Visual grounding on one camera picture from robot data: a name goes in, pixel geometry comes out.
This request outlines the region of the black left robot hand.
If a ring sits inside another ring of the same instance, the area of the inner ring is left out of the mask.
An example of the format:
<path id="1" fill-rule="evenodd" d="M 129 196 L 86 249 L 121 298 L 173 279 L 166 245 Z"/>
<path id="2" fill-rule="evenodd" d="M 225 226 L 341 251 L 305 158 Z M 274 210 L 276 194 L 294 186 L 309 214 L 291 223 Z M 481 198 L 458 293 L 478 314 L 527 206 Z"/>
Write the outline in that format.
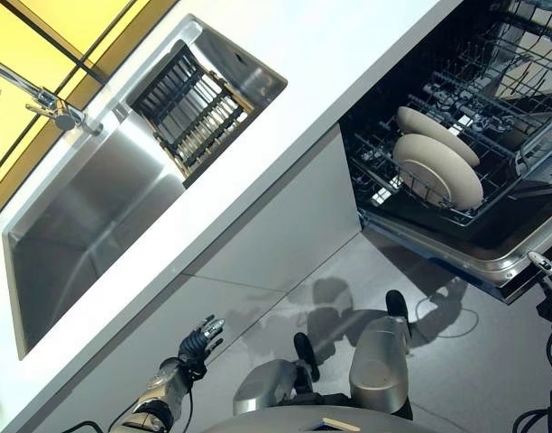
<path id="1" fill-rule="evenodd" d="M 224 326 L 223 318 L 208 316 L 179 344 L 179 368 L 190 385 L 206 375 L 206 360 L 223 343 Z"/>

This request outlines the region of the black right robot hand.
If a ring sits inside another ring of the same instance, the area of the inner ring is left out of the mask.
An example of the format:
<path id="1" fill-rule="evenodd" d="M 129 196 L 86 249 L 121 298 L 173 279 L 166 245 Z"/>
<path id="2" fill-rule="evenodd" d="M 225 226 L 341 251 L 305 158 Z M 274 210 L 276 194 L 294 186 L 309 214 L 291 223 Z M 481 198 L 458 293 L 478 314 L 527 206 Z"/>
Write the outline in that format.
<path id="1" fill-rule="evenodd" d="M 529 251 L 528 258 L 542 273 L 538 284 L 546 296 L 552 296 L 552 261 L 536 251 Z"/>

